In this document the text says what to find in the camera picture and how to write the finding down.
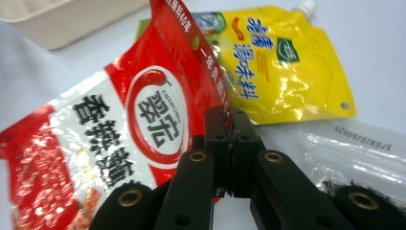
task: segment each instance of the white background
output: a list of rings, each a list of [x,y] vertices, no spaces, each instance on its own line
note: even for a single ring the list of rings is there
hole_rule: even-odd
[[[299,1],[185,0],[193,12],[276,5]],[[357,106],[355,119],[406,133],[406,1],[319,0],[311,22],[323,28],[345,69]],[[101,70],[127,50],[137,22],[149,9],[132,13],[65,48],[37,47],[0,22],[0,131],[60,93]],[[11,229],[7,164],[0,162],[0,229]],[[227,198],[215,205],[214,230],[256,229],[248,200]]]

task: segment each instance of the red packaging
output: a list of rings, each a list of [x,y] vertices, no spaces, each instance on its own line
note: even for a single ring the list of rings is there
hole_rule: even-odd
[[[228,116],[222,73],[185,5],[150,5],[125,54],[0,133],[15,229],[86,229],[115,188],[171,178],[207,108]]]

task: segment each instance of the yellow sauce pouch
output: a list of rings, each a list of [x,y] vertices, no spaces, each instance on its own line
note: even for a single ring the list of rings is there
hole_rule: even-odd
[[[232,105],[245,110],[253,124],[355,115],[350,86],[326,33],[300,11],[270,6],[196,12],[193,18],[217,53]]]

